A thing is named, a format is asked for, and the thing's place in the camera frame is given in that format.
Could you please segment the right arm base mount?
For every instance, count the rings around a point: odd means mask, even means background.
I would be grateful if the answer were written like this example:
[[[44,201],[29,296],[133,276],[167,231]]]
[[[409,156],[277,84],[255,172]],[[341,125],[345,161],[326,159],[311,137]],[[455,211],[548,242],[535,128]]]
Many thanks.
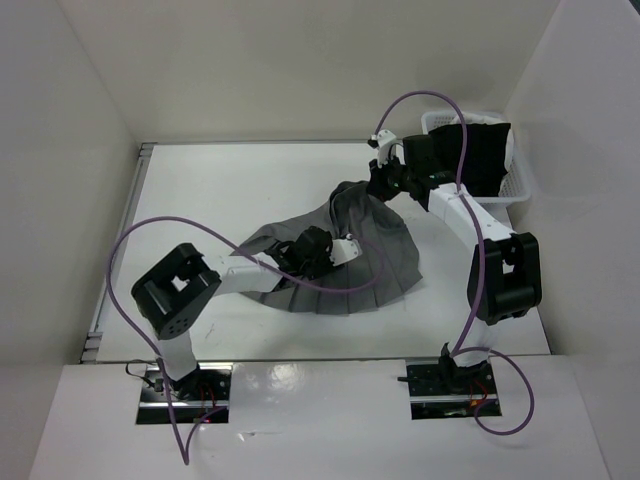
[[[491,365],[456,367],[452,361],[408,360],[397,381],[406,385],[412,420],[502,415]]]

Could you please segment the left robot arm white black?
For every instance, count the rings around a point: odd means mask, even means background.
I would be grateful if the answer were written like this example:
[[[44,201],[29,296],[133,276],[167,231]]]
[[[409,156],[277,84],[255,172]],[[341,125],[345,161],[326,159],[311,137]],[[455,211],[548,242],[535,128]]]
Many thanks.
[[[195,395],[204,380],[195,359],[189,329],[211,299],[231,293],[272,293],[315,280],[337,269],[336,241],[318,227],[294,241],[274,241],[254,255],[221,257],[208,265],[191,243],[183,243],[131,288],[141,315],[149,322],[164,365],[163,387],[180,400]]]

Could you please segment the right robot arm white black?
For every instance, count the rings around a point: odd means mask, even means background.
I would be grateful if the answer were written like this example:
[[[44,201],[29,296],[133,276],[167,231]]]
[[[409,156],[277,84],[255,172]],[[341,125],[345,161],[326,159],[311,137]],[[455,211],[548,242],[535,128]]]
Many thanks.
[[[525,316],[541,302],[539,243],[502,224],[457,184],[453,170],[437,159],[430,136],[399,139],[381,130],[368,145],[376,158],[369,162],[367,191],[383,202],[408,194],[471,255],[470,314],[459,337],[443,346],[437,371],[441,387],[459,393],[487,362],[501,323]]]

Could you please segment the grey pleated skirt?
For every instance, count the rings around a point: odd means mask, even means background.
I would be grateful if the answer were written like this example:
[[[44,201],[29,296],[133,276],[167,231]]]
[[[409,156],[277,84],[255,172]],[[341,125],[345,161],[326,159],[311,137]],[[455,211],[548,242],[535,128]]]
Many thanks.
[[[370,288],[352,293],[327,294],[299,285],[279,292],[246,292],[254,302],[291,313],[349,315],[373,311],[404,296],[421,279],[419,251],[404,220],[382,201],[369,195],[366,181],[344,181],[318,208],[300,216],[265,224],[241,243],[257,254],[277,241],[295,241],[309,227],[318,227],[342,238],[358,238],[362,254],[314,283],[331,289],[361,286],[377,273]]]

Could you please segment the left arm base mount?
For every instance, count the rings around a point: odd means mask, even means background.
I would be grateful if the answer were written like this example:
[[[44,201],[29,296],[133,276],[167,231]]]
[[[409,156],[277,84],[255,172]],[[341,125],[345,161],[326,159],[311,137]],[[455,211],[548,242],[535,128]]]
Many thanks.
[[[205,423],[227,423],[233,365],[203,362],[196,383],[182,390],[165,388],[158,366],[152,362],[133,361],[124,372],[141,383],[136,423],[138,425],[169,424],[168,400],[172,399],[178,424],[194,424],[203,416]]]

